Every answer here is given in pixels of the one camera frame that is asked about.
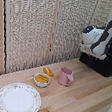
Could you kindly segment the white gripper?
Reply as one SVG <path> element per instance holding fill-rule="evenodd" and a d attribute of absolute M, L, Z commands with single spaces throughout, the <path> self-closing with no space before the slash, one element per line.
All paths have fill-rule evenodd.
<path fill-rule="evenodd" d="M 97 29 L 94 26 L 86 27 L 82 31 L 82 42 L 81 47 L 85 50 L 89 49 L 90 47 L 93 48 L 93 51 L 100 51 L 101 47 L 98 45 L 96 46 L 96 43 L 101 38 L 101 35 L 103 34 L 102 29 Z"/>

